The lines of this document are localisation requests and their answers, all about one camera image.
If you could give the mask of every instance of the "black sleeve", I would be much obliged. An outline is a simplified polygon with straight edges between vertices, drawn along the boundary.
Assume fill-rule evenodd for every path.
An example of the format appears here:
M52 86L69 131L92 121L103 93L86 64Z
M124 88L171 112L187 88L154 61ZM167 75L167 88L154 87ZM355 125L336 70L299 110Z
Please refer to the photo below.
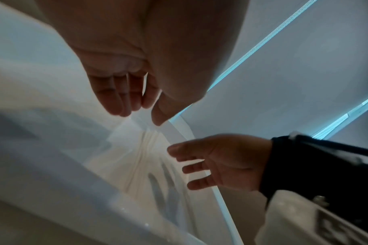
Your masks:
M260 192L268 200L288 190L312 200L324 196L327 209L368 232L368 165L354 165L287 137L273 139Z

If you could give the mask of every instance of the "hand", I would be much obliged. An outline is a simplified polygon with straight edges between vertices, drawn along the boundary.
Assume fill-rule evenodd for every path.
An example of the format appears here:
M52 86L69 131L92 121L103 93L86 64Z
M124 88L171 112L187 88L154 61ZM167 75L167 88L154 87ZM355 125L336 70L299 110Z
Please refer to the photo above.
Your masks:
M35 1L109 113L149 108L162 90L152 110L159 126L200 100L222 72L249 0Z
M168 147L168 153L184 162L203 161L183 167L185 174L210 170L211 175L188 183L190 190L211 186L259 190L272 141L248 135L221 134Z

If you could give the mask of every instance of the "black jacket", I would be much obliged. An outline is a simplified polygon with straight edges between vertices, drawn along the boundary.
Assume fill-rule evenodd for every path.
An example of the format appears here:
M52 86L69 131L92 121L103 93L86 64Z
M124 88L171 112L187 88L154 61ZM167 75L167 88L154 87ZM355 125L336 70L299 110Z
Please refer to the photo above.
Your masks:
M314 145L321 142L368 155L367 149L307 136L274 138L260 191L268 200L277 190L293 191L310 200L324 196L327 210L368 232L368 164L352 164Z

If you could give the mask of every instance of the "finger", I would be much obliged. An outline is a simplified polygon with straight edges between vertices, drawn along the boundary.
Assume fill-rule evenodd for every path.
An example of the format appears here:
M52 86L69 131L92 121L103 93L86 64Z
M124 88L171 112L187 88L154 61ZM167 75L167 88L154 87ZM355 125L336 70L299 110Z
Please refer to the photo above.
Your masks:
M209 138L190 140L168 147L167 151L172 157L178 159L204 159L215 149L215 143Z
M129 95L129 86L128 79L126 76L114 76L114 84L117 89L117 93L122 100L123 109L119 114L121 117L127 117L132 113L132 108L130 105L130 95Z
M128 74L130 106L132 111L138 111L142 103L142 90L144 88L144 76Z
M187 184L188 189L190 190L201 190L207 187L215 186L216 182L213 179L212 175L209 175L207 177L198 179L198 180L192 180Z
M182 161L192 161L192 160L196 160L197 157L177 157L176 161L178 162L182 162Z
M146 109L152 107L159 93L160 89L157 86L156 78L148 73L146 77L145 93L144 96L142 97L142 107Z
M205 164L204 161L201 161L199 163L184 166L182 170L185 174L191 174L203 170L209 170L209 167Z
M123 111L123 103L115 89L113 77L96 77L87 75L92 91L102 106L112 115L120 115Z
M152 109L152 121L160 126L189 105L190 103L175 101L162 93Z

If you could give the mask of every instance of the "ceiling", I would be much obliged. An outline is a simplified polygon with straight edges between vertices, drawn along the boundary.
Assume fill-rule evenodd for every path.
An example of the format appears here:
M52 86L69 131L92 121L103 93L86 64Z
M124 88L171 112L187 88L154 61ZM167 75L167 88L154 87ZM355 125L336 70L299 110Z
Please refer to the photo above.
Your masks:
M252 0L227 67L306 0ZM317 0L181 116L196 137L312 135L368 98L368 0Z

